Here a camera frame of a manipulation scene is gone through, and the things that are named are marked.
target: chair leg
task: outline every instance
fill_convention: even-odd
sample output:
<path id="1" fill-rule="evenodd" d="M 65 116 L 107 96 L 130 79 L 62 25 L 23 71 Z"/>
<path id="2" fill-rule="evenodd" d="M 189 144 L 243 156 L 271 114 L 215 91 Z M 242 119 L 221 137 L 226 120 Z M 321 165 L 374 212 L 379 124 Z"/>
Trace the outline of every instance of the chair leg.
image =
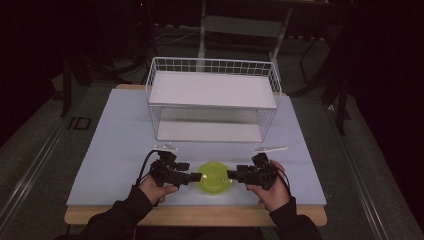
<path id="1" fill-rule="evenodd" d="M 308 54 L 308 52 L 311 50 L 312 46 L 314 46 L 314 44 L 317 42 L 318 38 L 315 38 L 311 44 L 309 44 L 308 48 L 305 50 L 305 52 L 302 54 L 302 57 L 300 57 L 300 70 L 302 72 L 302 76 L 303 76 L 303 81 L 305 83 L 309 83 L 310 81 L 308 81 L 307 77 L 306 77 L 306 73 L 305 73 L 305 68 L 303 67 L 303 59 L 305 58 L 306 54 Z"/>
<path id="2" fill-rule="evenodd" d="M 310 91 L 312 91 L 314 89 L 317 89 L 317 88 L 319 88 L 319 87 L 321 87 L 321 86 L 323 86 L 325 84 L 328 84 L 328 82 L 331 82 L 332 79 L 333 79 L 333 77 L 328 77 L 328 78 L 325 78 L 325 79 L 322 79 L 322 80 L 319 80 L 319 81 L 313 81 L 312 84 L 310 84 L 310 85 L 308 85 L 308 86 L 306 86 L 304 88 L 301 88 L 299 90 L 296 90 L 296 91 L 294 91 L 292 93 L 287 93 L 287 96 L 290 96 L 290 97 L 300 97 L 303 94 L 306 94 L 306 93 L 308 93 L 308 92 L 310 92 Z"/>
<path id="3" fill-rule="evenodd" d="M 346 101 L 347 101 L 347 79 L 343 79 L 339 94 L 339 106 L 337 107 L 336 126 L 339 129 L 341 135 L 345 135 L 344 132 L 344 120 L 346 115 Z"/>
<path id="4" fill-rule="evenodd" d="M 340 89 L 342 86 L 343 77 L 335 76 L 331 78 L 327 83 L 327 86 L 324 92 L 321 95 L 321 102 L 326 105 L 331 105 L 334 100 L 337 98 L 337 95 L 340 94 Z"/>
<path id="5" fill-rule="evenodd" d="M 63 98 L 62 98 L 62 113 L 61 117 L 66 116 L 72 105 L 72 85 L 71 85 L 71 66 L 69 57 L 63 60 Z"/>

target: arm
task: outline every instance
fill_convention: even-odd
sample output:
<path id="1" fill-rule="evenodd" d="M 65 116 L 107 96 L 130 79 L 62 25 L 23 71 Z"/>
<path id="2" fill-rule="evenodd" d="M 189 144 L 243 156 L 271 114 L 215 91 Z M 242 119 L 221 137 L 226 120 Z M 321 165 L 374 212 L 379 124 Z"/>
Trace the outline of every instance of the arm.
<path id="1" fill-rule="evenodd" d="M 78 236 L 61 236 L 56 240 L 124 239 L 132 236 L 137 223 L 152 210 L 153 204 L 165 201 L 165 195 L 177 190 L 175 186 L 157 187 L 148 175 L 138 187 L 132 186 L 127 199 L 116 201 L 110 210 L 93 216 Z"/>
<path id="2" fill-rule="evenodd" d="M 278 162 L 271 161 L 271 164 L 284 171 Z M 272 221 L 278 227 L 280 239 L 321 239 L 315 224 L 307 216 L 297 215 L 296 199 L 289 196 L 279 178 L 269 190 L 254 185 L 247 185 L 247 188 L 258 195 L 259 203 L 265 204 Z"/>

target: hand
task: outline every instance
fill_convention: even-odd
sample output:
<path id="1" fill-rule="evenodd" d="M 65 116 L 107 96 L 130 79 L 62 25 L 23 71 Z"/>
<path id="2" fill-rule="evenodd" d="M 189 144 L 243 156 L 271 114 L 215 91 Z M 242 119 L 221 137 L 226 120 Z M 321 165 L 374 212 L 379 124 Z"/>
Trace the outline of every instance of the hand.
<path id="1" fill-rule="evenodd" d="M 281 169 L 284 172 L 283 166 L 278 162 L 270 160 L 271 164 L 275 167 Z M 281 206 L 290 202 L 290 196 L 284 187 L 284 184 L 281 182 L 280 178 L 277 177 L 274 185 L 269 190 L 264 190 L 260 186 L 256 185 L 246 185 L 247 189 L 254 192 L 259 197 L 258 204 L 265 204 L 265 208 L 268 212 L 277 210 Z"/>
<path id="2" fill-rule="evenodd" d="M 154 205 L 157 202 L 163 203 L 165 196 L 178 191 L 176 186 L 158 187 L 152 176 L 147 175 L 138 188 L 146 194 L 150 203 Z"/>

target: white tabletop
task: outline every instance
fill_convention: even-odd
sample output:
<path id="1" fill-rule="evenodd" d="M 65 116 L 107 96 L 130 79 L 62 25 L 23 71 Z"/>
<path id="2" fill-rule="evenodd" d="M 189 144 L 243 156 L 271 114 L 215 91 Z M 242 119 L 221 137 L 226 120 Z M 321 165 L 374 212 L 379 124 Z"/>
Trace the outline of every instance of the white tabletop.
<path id="1" fill-rule="evenodd" d="M 112 90 L 90 147 L 70 193 L 68 206 L 112 205 L 127 197 L 139 175 L 144 158 L 156 144 L 145 91 Z M 287 146 L 268 153 L 286 169 L 292 194 L 298 205 L 326 204 L 312 159 L 306 147 L 290 98 L 281 97 L 280 106 L 263 143 L 173 142 L 179 148 L 177 162 L 190 163 L 191 172 L 208 161 L 220 161 L 235 170 L 238 164 L 253 165 L 252 149 L 260 146 Z M 153 155 L 147 164 L 157 159 Z M 244 184 L 232 183 L 219 195 L 203 193 L 196 185 L 182 185 L 167 196 L 167 205 L 255 205 L 257 197 Z"/>

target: wooden table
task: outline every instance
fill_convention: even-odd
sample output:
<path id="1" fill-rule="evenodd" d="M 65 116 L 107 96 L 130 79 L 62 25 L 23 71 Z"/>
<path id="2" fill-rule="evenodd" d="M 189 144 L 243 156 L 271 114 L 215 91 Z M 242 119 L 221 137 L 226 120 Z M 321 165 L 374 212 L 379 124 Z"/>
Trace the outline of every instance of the wooden table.
<path id="1" fill-rule="evenodd" d="M 143 85 L 121 84 L 118 89 L 145 90 Z M 70 206 L 65 214 L 69 225 L 85 225 L 111 206 Z M 317 226 L 327 223 L 323 206 L 298 205 L 298 214 L 308 216 Z M 158 206 L 139 225 L 145 226 L 275 226 L 263 206 Z"/>

